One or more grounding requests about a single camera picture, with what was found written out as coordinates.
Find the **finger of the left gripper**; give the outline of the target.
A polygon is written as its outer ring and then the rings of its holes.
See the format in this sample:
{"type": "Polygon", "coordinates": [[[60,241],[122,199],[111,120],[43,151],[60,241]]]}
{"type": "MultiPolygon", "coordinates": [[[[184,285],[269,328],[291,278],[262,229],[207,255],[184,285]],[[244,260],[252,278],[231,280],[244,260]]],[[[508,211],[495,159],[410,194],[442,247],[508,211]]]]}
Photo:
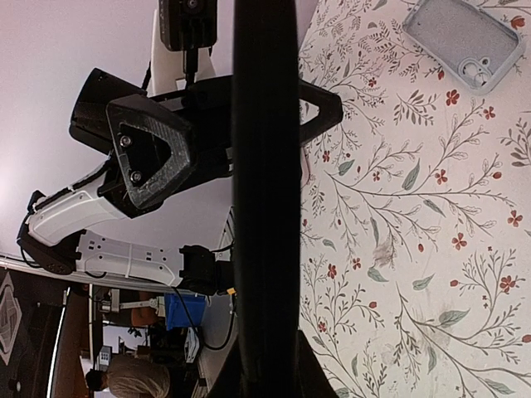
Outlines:
{"type": "Polygon", "coordinates": [[[299,99],[318,110],[315,117],[300,125],[301,147],[343,121],[343,105],[339,95],[299,79],[299,99]]]}

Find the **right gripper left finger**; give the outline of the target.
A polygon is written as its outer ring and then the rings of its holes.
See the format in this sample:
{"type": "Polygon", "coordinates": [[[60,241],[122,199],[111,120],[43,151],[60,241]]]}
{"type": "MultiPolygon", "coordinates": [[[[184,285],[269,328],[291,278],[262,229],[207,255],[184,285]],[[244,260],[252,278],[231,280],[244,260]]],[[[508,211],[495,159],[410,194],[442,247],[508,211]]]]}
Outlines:
{"type": "Polygon", "coordinates": [[[246,347],[237,336],[227,354],[208,398],[248,397],[248,358],[246,347]]]}

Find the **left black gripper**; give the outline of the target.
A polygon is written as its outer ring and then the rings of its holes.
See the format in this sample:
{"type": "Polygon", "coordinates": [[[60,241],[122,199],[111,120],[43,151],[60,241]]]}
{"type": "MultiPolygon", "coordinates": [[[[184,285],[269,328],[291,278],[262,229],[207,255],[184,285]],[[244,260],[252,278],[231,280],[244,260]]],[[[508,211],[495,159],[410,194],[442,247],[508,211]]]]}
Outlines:
{"type": "Polygon", "coordinates": [[[231,77],[149,97],[93,69],[72,110],[69,133],[109,156],[97,193],[134,219],[172,195],[231,176],[231,77]]]}

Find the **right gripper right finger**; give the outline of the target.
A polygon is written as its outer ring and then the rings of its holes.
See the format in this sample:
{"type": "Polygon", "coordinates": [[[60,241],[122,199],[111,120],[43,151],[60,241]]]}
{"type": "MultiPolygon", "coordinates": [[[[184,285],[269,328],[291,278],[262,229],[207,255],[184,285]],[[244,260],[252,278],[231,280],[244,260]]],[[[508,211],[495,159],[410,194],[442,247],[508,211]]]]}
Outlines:
{"type": "Polygon", "coordinates": [[[295,393],[292,397],[337,398],[304,333],[298,330],[296,337],[295,393]]]}

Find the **black phone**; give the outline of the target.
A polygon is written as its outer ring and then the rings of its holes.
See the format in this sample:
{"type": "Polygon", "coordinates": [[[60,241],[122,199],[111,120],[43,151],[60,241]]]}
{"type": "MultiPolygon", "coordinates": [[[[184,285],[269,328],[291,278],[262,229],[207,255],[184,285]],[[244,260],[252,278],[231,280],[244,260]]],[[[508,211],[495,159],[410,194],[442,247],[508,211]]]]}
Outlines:
{"type": "Polygon", "coordinates": [[[238,331],[247,397],[295,394],[298,43],[291,1],[235,4],[232,135],[238,331]]]}

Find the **light blue phone case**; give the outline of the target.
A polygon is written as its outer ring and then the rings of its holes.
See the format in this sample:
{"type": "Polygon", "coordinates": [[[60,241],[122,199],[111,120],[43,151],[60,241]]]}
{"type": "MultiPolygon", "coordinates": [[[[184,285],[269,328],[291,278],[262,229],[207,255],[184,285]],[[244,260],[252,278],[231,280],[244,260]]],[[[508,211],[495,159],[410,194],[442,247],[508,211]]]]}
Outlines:
{"type": "Polygon", "coordinates": [[[466,1],[420,1],[402,30],[476,95],[485,95],[524,54],[517,32],[466,1]]]}

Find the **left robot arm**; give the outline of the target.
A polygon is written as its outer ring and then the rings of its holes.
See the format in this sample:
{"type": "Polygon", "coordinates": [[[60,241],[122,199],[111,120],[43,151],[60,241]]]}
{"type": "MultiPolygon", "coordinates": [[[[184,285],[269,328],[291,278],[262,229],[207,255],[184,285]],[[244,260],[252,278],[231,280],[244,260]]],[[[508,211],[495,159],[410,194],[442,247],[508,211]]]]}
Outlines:
{"type": "Polygon", "coordinates": [[[263,254],[271,243],[259,223],[271,226],[273,212],[263,194],[279,186],[287,222],[280,249],[300,257],[295,224],[295,147],[303,146],[342,121],[341,99],[306,81],[301,100],[318,114],[288,128],[275,165],[267,153],[272,133],[257,113],[231,106],[228,76],[201,80],[184,90],[150,97],[100,69],[88,76],[71,116],[71,136],[106,155],[88,176],[51,196],[34,192],[17,243],[46,271],[96,278],[149,280],[211,295],[217,291],[216,262],[198,245],[171,250],[114,240],[94,232],[100,223],[134,219],[156,211],[164,201],[204,183],[233,177],[235,187],[236,277],[256,282],[265,272],[263,254]]]}

